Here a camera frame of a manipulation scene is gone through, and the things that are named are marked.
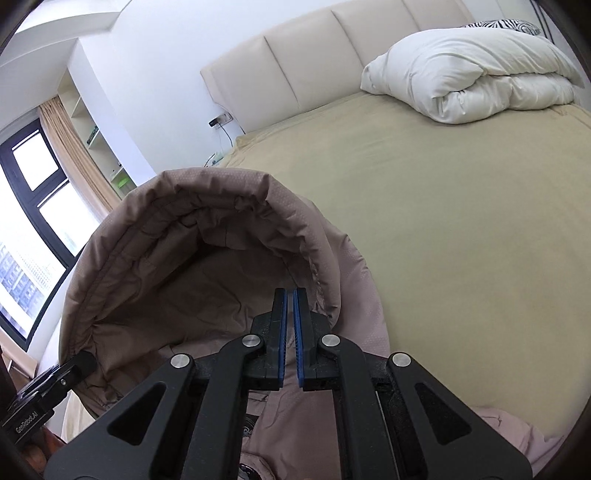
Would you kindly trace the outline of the person's left hand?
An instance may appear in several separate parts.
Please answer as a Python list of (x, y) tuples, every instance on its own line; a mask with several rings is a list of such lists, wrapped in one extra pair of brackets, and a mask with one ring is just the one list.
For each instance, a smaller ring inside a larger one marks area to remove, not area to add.
[(43, 478), (48, 460), (65, 445), (66, 442), (58, 435), (47, 427), (42, 427), (22, 446), (21, 454), (32, 469)]

